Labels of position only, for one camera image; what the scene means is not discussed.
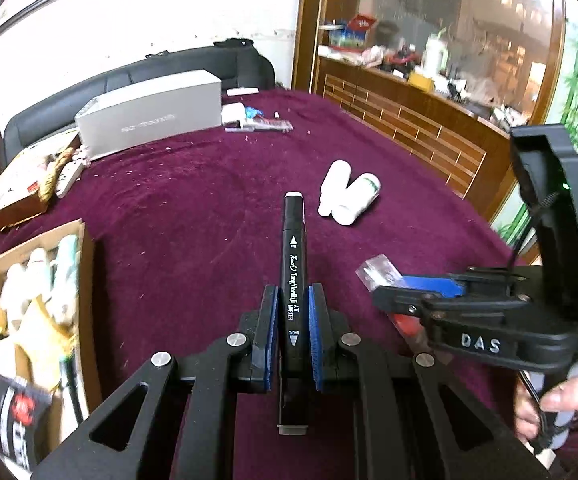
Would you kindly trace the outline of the person right hand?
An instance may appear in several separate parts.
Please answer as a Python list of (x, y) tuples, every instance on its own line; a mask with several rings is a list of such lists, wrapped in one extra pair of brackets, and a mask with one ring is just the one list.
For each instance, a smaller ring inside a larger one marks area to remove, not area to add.
[[(562, 382), (542, 396), (539, 403), (544, 412), (574, 412), (578, 417), (578, 376)], [(523, 443), (534, 440), (540, 429), (537, 408), (521, 380), (513, 399), (514, 432)]]

